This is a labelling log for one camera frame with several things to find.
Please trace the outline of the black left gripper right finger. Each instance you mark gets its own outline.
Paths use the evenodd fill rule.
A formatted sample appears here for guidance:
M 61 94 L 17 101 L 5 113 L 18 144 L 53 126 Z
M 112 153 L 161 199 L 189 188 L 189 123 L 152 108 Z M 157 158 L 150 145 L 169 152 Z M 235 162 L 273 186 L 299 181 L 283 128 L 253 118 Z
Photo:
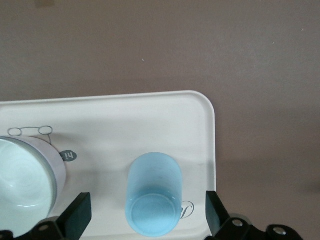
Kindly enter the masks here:
M 206 192 L 205 216 L 211 235 L 208 240 L 265 240 L 266 233 L 257 229 L 243 215 L 229 214 L 215 191 Z

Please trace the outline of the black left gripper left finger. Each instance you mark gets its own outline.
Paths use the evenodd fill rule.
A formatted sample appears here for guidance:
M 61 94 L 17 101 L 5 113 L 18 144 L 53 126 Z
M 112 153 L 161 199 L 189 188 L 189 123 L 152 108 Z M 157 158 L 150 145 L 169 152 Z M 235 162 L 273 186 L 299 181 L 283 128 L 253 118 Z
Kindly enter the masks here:
M 91 194 L 82 192 L 60 216 L 40 221 L 26 236 L 29 240 L 79 240 L 91 220 Z

